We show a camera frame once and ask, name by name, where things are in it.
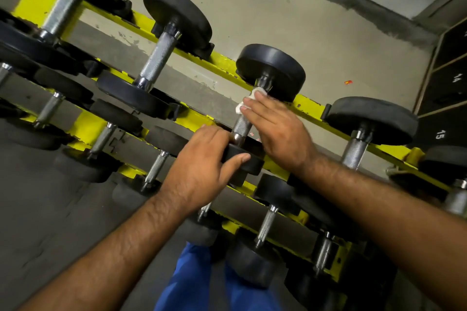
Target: pant leg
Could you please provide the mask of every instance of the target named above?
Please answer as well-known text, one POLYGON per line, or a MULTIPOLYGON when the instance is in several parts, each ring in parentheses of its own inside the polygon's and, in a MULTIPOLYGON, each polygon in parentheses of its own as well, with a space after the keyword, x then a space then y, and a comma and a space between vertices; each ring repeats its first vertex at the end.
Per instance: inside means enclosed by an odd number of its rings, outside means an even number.
POLYGON ((207 311, 210 278, 209 248, 187 243, 154 311, 207 311))
POLYGON ((230 311, 281 311, 279 303, 269 289, 259 289, 241 279, 225 265, 225 290, 230 311))

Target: forearm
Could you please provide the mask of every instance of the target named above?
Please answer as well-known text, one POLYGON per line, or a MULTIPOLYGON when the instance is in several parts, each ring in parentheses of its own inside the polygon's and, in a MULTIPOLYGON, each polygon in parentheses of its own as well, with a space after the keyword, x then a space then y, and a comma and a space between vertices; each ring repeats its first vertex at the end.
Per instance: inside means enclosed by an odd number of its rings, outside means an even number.
POLYGON ((467 308, 463 220, 325 157, 320 156, 302 179, 359 223, 440 306, 467 308))
POLYGON ((175 193, 162 188, 20 310, 118 310, 188 213, 175 193))

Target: white number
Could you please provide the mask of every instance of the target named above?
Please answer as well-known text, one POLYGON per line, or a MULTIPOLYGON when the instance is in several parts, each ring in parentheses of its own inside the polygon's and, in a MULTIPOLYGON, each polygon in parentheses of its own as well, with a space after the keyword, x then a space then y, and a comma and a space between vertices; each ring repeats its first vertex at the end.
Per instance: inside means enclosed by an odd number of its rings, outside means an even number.
POLYGON ((461 78, 462 75, 464 75, 464 74, 457 74, 457 75, 454 77, 454 80, 452 80, 452 82, 456 82, 456 81, 462 80, 462 78, 461 78))
POLYGON ((440 132, 437 132, 436 134, 436 139, 443 139, 444 138, 444 133, 446 133, 445 130, 442 130, 440 132))

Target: person's left arm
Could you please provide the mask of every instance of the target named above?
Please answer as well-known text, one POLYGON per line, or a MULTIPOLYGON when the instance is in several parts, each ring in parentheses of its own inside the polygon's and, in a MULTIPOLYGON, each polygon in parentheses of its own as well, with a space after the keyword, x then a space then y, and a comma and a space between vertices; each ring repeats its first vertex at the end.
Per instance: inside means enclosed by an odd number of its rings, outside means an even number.
POLYGON ((249 154, 221 164, 229 134, 203 127, 180 152, 160 192, 32 296, 19 311, 118 310, 182 222, 214 200, 249 154))

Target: white cloth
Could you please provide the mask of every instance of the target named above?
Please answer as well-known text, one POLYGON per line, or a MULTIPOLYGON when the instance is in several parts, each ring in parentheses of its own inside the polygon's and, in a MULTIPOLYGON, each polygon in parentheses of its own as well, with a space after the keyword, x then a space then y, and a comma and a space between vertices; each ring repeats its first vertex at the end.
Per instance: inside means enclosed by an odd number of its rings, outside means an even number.
MULTIPOLYGON (((260 92, 262 92, 263 94, 267 95, 266 90, 264 90, 262 87, 255 87, 253 90, 251 90, 251 94, 250 94, 248 97, 249 97, 250 99, 254 99, 254 93, 255 93, 256 91, 260 91, 260 92)), ((242 107, 242 106, 245 106, 245 104, 243 103, 243 101, 240 102, 240 103, 238 104, 237 108, 235 109, 235 112, 236 112, 237 114, 242 114, 242 112, 240 111, 240 107, 242 107)))

